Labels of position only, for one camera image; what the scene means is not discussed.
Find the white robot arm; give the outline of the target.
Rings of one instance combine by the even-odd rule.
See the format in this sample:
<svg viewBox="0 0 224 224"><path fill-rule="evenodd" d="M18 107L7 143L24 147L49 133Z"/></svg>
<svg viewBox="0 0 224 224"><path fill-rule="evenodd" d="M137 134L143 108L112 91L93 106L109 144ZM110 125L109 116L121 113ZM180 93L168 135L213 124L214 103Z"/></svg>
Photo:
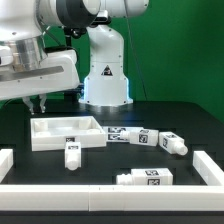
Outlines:
<svg viewBox="0 0 224 224"><path fill-rule="evenodd" d="M123 73L124 40L108 24L145 12L149 0L0 0L0 100L71 90L79 85L71 40L90 40L90 72L79 102L97 111L133 103Z"/></svg>

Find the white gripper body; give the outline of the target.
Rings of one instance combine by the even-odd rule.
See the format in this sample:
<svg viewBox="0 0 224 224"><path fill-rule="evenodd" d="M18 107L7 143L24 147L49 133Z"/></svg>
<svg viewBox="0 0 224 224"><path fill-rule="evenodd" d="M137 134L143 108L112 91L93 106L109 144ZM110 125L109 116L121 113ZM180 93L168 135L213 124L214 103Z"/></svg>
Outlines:
<svg viewBox="0 0 224 224"><path fill-rule="evenodd" d="M0 100L22 98L76 88L79 77L74 50L49 53L37 70L15 72L0 68Z"/></svg>

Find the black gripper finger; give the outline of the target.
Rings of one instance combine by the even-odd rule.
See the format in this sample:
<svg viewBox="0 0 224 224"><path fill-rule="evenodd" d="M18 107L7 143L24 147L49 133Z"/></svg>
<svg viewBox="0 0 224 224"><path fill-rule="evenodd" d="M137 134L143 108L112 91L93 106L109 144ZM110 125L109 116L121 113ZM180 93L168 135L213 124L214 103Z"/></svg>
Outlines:
<svg viewBox="0 0 224 224"><path fill-rule="evenodd" d="M47 100L46 94L40 94L39 95L39 99L40 99L40 110L41 110L41 113L45 113L45 111L46 111L45 102Z"/></svg>
<svg viewBox="0 0 224 224"><path fill-rule="evenodd" d="M28 107L30 113L34 115L34 104L31 102L30 97L23 97L22 100L24 104Z"/></svg>

